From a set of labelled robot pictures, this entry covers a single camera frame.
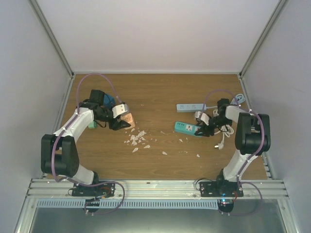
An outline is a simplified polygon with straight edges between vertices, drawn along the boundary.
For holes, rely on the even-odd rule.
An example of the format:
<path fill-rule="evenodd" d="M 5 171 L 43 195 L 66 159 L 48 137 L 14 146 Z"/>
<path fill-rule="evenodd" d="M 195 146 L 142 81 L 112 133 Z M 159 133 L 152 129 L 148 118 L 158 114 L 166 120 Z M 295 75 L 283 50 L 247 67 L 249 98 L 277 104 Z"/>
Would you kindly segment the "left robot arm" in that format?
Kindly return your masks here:
<path fill-rule="evenodd" d="M 70 119 L 53 134 L 45 134 L 41 139 L 41 170 L 51 174 L 57 182 L 68 179 L 83 185 L 83 190 L 89 196 L 95 196 L 100 191 L 96 181 L 96 173 L 80 164 L 76 143 L 84 130 L 94 121 L 107 123 L 109 129 L 117 131 L 130 127 L 121 119 L 129 113 L 125 102 L 110 108 L 104 106 L 106 93 L 101 90 L 91 90 L 90 97 L 78 102 Z"/>

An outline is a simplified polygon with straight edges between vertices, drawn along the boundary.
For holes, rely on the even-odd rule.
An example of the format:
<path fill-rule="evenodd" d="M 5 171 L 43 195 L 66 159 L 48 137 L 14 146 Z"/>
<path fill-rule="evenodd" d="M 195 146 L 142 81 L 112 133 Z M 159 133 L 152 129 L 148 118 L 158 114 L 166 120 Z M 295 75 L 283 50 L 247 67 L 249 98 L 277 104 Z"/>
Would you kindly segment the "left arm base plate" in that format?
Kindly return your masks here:
<path fill-rule="evenodd" d="M 68 190 L 68 195 L 72 197 L 113 197 L 115 192 L 115 184 L 108 183 L 95 187 L 74 184 L 73 188 Z"/>

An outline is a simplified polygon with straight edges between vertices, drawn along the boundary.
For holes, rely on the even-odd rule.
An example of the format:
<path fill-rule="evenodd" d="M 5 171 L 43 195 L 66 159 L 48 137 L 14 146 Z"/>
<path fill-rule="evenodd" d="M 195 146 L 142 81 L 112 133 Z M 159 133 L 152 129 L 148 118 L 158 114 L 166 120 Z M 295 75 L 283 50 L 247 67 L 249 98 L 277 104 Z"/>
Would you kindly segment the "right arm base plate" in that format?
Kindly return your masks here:
<path fill-rule="evenodd" d="M 235 198 L 244 196 L 236 182 L 200 181 L 198 188 L 201 197 Z"/>

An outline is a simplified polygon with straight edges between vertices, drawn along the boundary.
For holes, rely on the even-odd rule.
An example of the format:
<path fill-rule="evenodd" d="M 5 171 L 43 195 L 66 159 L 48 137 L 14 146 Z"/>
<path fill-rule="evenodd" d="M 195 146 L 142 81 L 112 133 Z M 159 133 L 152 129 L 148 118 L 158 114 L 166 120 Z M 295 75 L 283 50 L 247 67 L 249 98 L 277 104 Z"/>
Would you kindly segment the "light blue power strip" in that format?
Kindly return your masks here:
<path fill-rule="evenodd" d="M 194 104 L 177 104 L 176 111 L 178 113 L 191 113 L 196 111 L 206 110 L 207 107 L 203 108 L 203 103 L 194 103 Z"/>

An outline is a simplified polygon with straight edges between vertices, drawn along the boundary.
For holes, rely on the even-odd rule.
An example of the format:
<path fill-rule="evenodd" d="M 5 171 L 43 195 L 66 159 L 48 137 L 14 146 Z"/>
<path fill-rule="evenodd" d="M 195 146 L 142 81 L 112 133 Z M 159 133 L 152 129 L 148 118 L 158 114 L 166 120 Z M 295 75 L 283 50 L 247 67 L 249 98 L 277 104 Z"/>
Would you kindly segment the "dark blue cube adapter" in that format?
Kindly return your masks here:
<path fill-rule="evenodd" d="M 115 102 L 114 98 L 111 95 L 106 93 L 104 95 L 103 106 L 107 107 L 107 108 L 112 108 L 115 106 L 115 104 L 116 104 L 116 102 Z"/>

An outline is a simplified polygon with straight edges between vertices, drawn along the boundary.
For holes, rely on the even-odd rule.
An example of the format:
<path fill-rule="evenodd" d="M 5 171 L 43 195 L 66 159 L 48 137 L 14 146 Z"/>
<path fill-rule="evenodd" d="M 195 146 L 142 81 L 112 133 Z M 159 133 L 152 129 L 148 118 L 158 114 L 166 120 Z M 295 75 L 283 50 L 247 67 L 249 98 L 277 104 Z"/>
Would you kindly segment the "teal power strip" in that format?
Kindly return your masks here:
<path fill-rule="evenodd" d="M 174 131 L 177 133 L 182 133 L 186 135 L 202 137 L 201 135 L 196 135 L 195 133 L 200 129 L 200 126 L 193 124 L 188 124 L 185 122 L 176 121 L 174 124 Z"/>

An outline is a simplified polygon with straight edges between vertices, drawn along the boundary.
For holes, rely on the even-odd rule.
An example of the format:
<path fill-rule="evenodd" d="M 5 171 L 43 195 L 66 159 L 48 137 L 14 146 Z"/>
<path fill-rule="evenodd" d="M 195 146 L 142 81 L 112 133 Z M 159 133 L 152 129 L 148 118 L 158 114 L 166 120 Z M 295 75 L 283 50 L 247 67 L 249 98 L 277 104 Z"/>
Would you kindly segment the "pink cube adapter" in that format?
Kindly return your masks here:
<path fill-rule="evenodd" d="M 126 115 L 121 116 L 121 120 L 127 122 L 130 126 L 126 127 L 126 129 L 131 129 L 135 127 L 135 121 L 131 113 L 127 113 Z"/>

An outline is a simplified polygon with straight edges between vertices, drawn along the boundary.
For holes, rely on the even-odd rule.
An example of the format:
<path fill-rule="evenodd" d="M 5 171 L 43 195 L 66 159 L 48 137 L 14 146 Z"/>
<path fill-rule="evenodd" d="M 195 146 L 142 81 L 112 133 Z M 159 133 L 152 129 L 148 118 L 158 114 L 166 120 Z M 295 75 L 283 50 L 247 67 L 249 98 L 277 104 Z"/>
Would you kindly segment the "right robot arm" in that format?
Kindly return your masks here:
<path fill-rule="evenodd" d="M 236 151 L 228 165 L 217 176 L 215 191 L 219 196 L 228 197 L 238 192 L 241 178 L 249 165 L 271 146 L 270 118 L 267 114 L 256 114 L 231 104 L 228 99 L 217 102 L 218 115 L 209 116 L 203 110 L 196 111 L 194 117 L 200 128 L 196 136 L 213 136 L 222 126 L 237 123 L 235 131 Z"/>

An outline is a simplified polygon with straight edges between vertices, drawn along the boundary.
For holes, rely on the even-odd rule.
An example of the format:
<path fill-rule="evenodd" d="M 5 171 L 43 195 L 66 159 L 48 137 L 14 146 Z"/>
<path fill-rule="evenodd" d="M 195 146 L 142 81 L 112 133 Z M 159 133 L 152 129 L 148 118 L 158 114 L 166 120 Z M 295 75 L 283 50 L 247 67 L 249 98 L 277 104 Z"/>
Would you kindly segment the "aluminium front rail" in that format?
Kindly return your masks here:
<path fill-rule="evenodd" d="M 194 187 L 193 180 L 119 180 L 125 189 L 126 199 L 148 200 L 198 200 L 201 193 Z M 288 199 L 282 180 L 250 181 L 261 192 L 264 199 Z M 26 193 L 28 198 L 71 198 L 68 190 L 73 183 L 52 179 L 32 179 Z"/>

